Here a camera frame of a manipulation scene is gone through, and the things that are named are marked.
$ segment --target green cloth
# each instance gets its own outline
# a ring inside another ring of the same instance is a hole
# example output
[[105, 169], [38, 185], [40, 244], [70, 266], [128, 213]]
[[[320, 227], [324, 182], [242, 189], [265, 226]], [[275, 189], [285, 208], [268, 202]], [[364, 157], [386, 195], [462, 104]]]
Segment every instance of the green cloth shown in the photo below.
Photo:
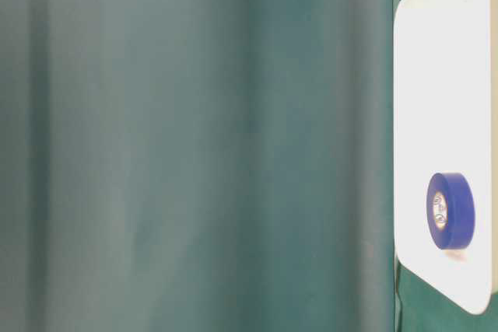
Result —
[[404, 267], [398, 282], [402, 332], [491, 332], [498, 326], [496, 296], [482, 315], [473, 316]]
[[391, 0], [0, 12], [0, 330], [393, 330]]

